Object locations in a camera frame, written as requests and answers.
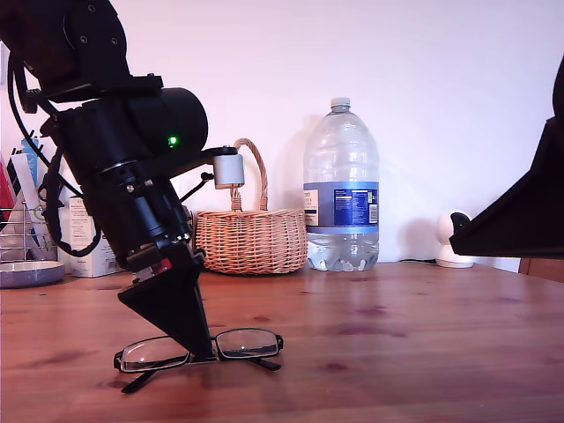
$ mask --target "bottle cap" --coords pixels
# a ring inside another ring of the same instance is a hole
[[[335,106],[351,106],[351,99],[348,97],[337,97],[335,99],[331,99],[331,107],[334,108]]]

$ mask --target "cardboard box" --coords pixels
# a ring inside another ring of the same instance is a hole
[[[61,209],[61,229],[63,239],[72,249],[86,248],[96,234],[93,219],[88,216],[82,198],[69,198],[67,207]],[[97,278],[121,271],[115,255],[102,234],[98,247],[86,257],[73,257],[59,249],[59,261],[65,264],[65,270],[79,278]]]

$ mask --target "basket handle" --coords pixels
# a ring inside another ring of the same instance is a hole
[[[268,210],[268,181],[266,179],[266,167],[264,167],[263,158],[261,157],[260,152],[256,148],[256,145],[250,139],[241,138],[238,139],[234,147],[239,150],[242,145],[246,145],[250,151],[255,156],[256,163],[258,164],[258,170],[261,173],[261,200],[260,200],[260,210],[266,212]],[[242,211],[241,208],[241,194],[239,193],[239,189],[231,188],[231,210],[233,211]]]

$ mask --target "eyeglass lens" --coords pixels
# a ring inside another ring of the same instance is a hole
[[[178,366],[189,353],[170,337],[152,338],[126,347],[122,354],[122,371],[139,372]]]
[[[269,330],[229,330],[217,336],[218,348],[227,357],[271,357],[278,353],[276,335]]]

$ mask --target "wooden table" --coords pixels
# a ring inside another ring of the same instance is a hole
[[[564,422],[564,285],[476,266],[201,277],[211,331],[286,339],[283,368],[160,372],[113,354],[159,334],[115,297],[130,275],[2,291],[2,422]]]

